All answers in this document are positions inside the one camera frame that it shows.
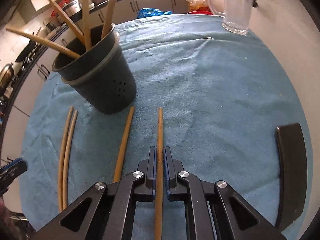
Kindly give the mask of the wooden chopstick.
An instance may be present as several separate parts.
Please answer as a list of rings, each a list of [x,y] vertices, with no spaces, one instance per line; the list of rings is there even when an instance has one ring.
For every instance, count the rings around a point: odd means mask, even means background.
[[[125,160],[126,147],[129,139],[130,128],[131,128],[134,112],[135,112],[135,107],[131,107],[127,116],[123,136],[120,143],[116,167],[115,167],[114,176],[113,176],[114,183],[120,181],[121,179],[121,174],[122,174],[124,160]]]
[[[111,29],[111,24],[112,24],[112,17],[114,13],[114,7],[116,5],[117,0],[108,0],[107,4],[107,10],[105,14],[105,22],[103,25],[103,31],[101,33],[101,39],[103,40],[104,37],[108,34],[108,32]]]
[[[89,51],[92,48],[92,43],[91,43],[91,30],[89,28],[89,3],[88,3],[88,0],[82,0],[82,19],[83,19],[85,47],[86,47],[86,51]]]
[[[63,202],[62,202],[62,179],[63,179],[63,165],[65,159],[66,145],[67,145],[67,137],[69,132],[69,126],[71,122],[71,117],[73,114],[74,107],[71,106],[67,115],[65,127],[63,129],[63,136],[60,147],[60,156],[59,156],[59,164],[58,164],[58,179],[57,179],[57,198],[58,198],[58,208],[61,212],[63,210]]]
[[[162,239],[163,219],[163,109],[158,109],[155,239]]]
[[[14,34],[17,34],[17,35],[20,35],[20,36],[23,36],[23,37],[26,37],[32,41],[35,41],[43,46],[46,46],[48,48],[51,48],[53,50],[56,50],[62,54],[65,54],[67,55],[68,57],[71,57],[73,59],[78,59],[80,58],[80,55],[73,52],[72,50],[60,45],[60,44],[57,44],[55,42],[52,42],[46,38],[42,38],[42,37],[39,37],[39,36],[36,36],[36,35],[33,35],[33,34],[29,34],[29,33],[25,33],[23,31],[21,31],[20,29],[17,29],[17,28],[13,28],[13,27],[6,27],[5,28],[6,31],[9,31],[11,33],[14,33]]]
[[[76,120],[78,117],[78,111],[73,110],[73,107],[70,109],[70,114],[68,115],[68,124],[66,125],[67,133],[66,133],[66,139],[64,142],[65,151],[64,151],[64,158],[63,158],[63,168],[62,168],[62,186],[61,186],[61,197],[62,197],[62,209],[66,209],[68,206],[68,169],[69,169],[69,159],[70,159],[70,153],[71,153],[71,145],[72,145],[72,139],[75,129]]]
[[[66,24],[71,28],[75,36],[85,45],[85,38],[82,31],[75,25],[70,17],[63,11],[63,9],[56,3],[55,0],[48,0],[49,3],[54,7],[55,11],[63,18]]]

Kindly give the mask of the black utensil holder cup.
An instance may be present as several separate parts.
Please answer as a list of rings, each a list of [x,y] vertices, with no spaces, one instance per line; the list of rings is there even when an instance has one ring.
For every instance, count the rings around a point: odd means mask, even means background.
[[[102,30],[102,25],[91,29],[89,51],[78,38],[69,42],[66,48],[80,57],[73,59],[60,53],[52,70],[99,112],[114,114],[134,100],[137,85],[120,46],[115,24],[111,24],[104,38],[101,38]]]

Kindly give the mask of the black smartphone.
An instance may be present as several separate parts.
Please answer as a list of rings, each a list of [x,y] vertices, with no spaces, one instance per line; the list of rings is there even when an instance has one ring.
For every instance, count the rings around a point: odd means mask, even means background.
[[[308,182],[305,141],[299,123],[278,126],[280,202],[276,228],[284,231],[303,213]]]

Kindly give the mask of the lidded steel wok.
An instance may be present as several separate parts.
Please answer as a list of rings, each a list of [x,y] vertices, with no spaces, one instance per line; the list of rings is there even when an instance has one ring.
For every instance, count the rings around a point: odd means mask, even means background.
[[[7,86],[11,82],[12,78],[14,77],[14,70],[12,67],[12,63],[6,64],[3,69],[1,70],[0,75],[0,96],[3,96]]]

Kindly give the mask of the blue-green table cloth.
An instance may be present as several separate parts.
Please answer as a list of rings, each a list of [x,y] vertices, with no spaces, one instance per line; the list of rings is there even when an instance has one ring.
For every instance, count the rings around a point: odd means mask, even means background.
[[[225,180],[270,223],[279,206],[276,127],[299,123],[312,147],[298,95],[272,52],[253,33],[236,35],[208,15],[149,17],[116,27],[137,84],[123,174],[156,145],[158,109],[172,156],[202,180]],[[214,40],[202,40],[212,37]],[[68,200],[113,179],[127,109],[100,113],[57,73],[44,83],[28,120],[20,176],[22,211],[39,230],[59,213],[57,175],[70,107],[78,110]]]

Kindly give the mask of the black frying pan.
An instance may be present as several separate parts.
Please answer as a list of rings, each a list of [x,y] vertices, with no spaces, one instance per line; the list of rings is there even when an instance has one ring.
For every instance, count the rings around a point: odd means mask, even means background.
[[[24,62],[26,59],[32,59],[38,52],[40,45],[32,40],[29,40],[27,46],[20,52],[15,62]]]

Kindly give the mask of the silver rice cooker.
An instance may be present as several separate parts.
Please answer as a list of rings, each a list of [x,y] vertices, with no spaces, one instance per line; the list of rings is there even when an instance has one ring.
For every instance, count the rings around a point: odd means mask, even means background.
[[[73,0],[62,7],[62,10],[67,16],[72,17],[76,13],[81,11],[81,4],[79,0]]]

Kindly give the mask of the red plastic basin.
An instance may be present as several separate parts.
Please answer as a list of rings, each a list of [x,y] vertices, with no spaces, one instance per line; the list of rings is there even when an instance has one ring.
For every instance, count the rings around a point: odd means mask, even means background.
[[[205,11],[205,10],[195,10],[188,12],[188,14],[193,14],[193,15],[213,15],[211,11]]]

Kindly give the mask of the blue plastic bag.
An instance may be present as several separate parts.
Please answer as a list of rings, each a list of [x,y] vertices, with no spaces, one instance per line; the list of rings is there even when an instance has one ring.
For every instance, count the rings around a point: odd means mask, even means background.
[[[172,15],[172,11],[161,11],[156,8],[143,8],[138,12],[137,19],[154,16]]]

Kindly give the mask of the clear glass beer mug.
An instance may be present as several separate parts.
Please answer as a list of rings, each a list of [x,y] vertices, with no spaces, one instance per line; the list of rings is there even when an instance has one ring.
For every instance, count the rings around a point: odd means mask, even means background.
[[[213,0],[208,5],[214,16],[223,18],[222,26],[235,34],[247,35],[253,0],[224,0],[224,11],[219,11]]]

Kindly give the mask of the orange plastic bag bin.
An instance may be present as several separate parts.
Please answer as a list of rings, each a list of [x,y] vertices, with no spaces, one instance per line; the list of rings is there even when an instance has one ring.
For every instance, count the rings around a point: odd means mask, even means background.
[[[208,0],[185,0],[188,3],[188,12],[210,11]]]

